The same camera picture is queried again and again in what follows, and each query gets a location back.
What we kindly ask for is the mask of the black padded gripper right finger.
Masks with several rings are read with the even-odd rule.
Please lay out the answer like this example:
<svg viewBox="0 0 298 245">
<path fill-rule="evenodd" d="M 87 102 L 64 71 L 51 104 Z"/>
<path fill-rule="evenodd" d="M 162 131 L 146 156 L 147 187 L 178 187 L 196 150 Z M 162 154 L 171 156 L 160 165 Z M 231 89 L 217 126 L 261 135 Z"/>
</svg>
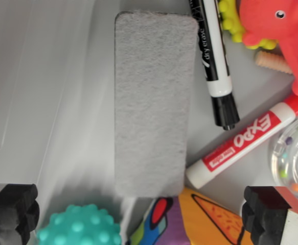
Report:
<svg viewBox="0 0 298 245">
<path fill-rule="evenodd" d="M 253 244 L 298 244 L 298 198 L 284 186 L 246 186 L 242 221 Z"/>
</svg>

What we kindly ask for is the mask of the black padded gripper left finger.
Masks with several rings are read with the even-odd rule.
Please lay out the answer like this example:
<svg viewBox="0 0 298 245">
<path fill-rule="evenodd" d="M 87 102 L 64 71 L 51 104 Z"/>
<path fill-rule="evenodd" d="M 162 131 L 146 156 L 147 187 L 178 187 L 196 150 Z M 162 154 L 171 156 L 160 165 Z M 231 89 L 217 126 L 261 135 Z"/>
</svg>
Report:
<svg viewBox="0 0 298 245">
<path fill-rule="evenodd" d="M 0 244 L 27 244 L 39 220 L 35 184 L 0 184 Z"/>
</svg>

